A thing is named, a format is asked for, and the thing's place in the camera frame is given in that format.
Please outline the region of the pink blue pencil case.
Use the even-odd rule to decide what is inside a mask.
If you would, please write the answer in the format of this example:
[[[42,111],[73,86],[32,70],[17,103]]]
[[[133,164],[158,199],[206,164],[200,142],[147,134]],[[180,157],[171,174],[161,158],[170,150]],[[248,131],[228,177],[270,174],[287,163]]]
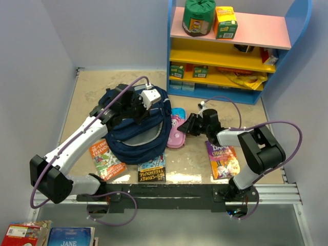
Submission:
[[[178,130],[178,127],[186,121],[186,111],[183,108],[173,108],[171,112],[172,128],[169,134],[167,147],[178,149],[185,144],[186,134]]]

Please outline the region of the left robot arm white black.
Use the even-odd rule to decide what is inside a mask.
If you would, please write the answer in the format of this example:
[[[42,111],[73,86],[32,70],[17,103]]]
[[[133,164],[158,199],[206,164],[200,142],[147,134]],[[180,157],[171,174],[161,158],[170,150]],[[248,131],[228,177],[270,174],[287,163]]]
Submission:
[[[89,195],[95,201],[103,200],[106,188],[101,185],[100,178],[92,174],[70,176],[70,170],[94,143],[105,137],[124,119],[131,118],[140,123],[149,117],[152,105],[160,99],[160,94],[153,86],[147,86],[137,93],[131,85],[118,85],[112,96],[94,107],[83,124],[66,141],[44,157],[32,157],[31,207],[36,207],[33,201],[37,191],[55,204],[61,203],[70,195],[80,194]]]

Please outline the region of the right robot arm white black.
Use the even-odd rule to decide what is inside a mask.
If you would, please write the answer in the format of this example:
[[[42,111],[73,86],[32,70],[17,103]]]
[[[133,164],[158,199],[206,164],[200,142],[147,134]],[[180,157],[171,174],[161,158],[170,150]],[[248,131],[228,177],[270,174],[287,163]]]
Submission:
[[[224,128],[214,109],[190,114],[177,130],[193,136],[204,134],[216,146],[242,149],[247,165],[229,180],[225,200],[241,201],[257,178],[286,160],[285,151],[266,126],[251,130]]]

